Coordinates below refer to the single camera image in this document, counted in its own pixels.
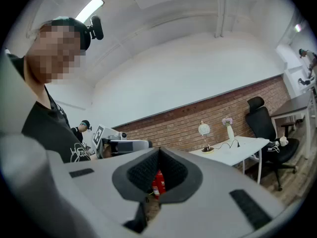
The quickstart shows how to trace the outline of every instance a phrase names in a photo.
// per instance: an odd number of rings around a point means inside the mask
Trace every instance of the black office chair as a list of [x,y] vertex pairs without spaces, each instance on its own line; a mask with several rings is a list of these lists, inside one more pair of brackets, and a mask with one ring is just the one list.
[[[276,138],[275,129],[273,127],[268,110],[264,105],[264,100],[257,96],[248,100],[250,106],[250,113],[246,115],[246,121],[253,130],[256,137],[269,139],[271,142],[279,141]],[[284,147],[279,146],[279,152],[268,152],[268,146],[262,149],[262,160],[264,166],[269,166],[276,174],[278,182],[278,190],[282,190],[282,186],[279,180],[279,169],[293,169],[295,174],[297,171],[296,166],[284,164],[295,153],[299,146],[299,140],[295,138],[288,138],[288,144]]]

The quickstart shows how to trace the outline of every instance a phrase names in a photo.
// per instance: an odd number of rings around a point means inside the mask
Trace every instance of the white cup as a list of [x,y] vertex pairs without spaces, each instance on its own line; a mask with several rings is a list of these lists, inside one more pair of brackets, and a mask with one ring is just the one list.
[[281,146],[285,146],[285,145],[288,144],[288,140],[287,140],[287,138],[285,136],[281,137],[279,139],[279,142],[280,142]]

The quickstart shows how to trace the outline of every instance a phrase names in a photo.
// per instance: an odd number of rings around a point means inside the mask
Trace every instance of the dark wooden desk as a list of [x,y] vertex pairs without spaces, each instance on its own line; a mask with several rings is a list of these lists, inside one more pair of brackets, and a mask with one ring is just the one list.
[[276,110],[271,115],[272,124],[275,129],[276,137],[276,123],[275,119],[283,118],[283,117],[292,117],[293,121],[295,121],[294,116],[299,114],[305,114],[305,123],[306,123],[306,154],[305,158],[308,159],[311,153],[311,125],[310,125],[310,114],[309,108],[311,105],[311,100],[313,101],[313,108],[315,112],[315,126],[317,128],[317,108],[315,103],[314,94],[311,90],[308,90],[306,93],[288,100],[285,102],[278,110]]

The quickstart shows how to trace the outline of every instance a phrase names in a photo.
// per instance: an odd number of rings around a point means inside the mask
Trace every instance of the black t-shirt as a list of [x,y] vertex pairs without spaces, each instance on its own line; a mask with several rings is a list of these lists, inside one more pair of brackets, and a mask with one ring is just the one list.
[[78,127],[74,127],[71,129],[71,131],[74,133],[74,135],[78,138],[80,143],[83,142],[83,133],[81,133],[78,129]]
[[[8,55],[24,79],[24,58]],[[63,109],[49,96],[51,110],[36,102],[22,129],[22,134],[36,139],[47,150],[60,154],[64,163],[90,160],[88,153],[71,131]]]

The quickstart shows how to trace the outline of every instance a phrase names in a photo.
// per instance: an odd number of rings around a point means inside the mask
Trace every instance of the ceiling light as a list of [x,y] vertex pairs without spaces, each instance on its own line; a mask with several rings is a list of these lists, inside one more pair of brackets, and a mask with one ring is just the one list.
[[91,0],[89,4],[87,4],[85,8],[83,8],[82,11],[78,14],[76,19],[84,23],[87,20],[87,18],[89,18],[89,16],[93,14],[94,11],[97,10],[104,3],[105,2],[102,0]]
[[302,30],[301,25],[300,25],[300,24],[297,24],[297,25],[295,26],[295,31],[296,31],[296,32],[300,32],[301,30]]

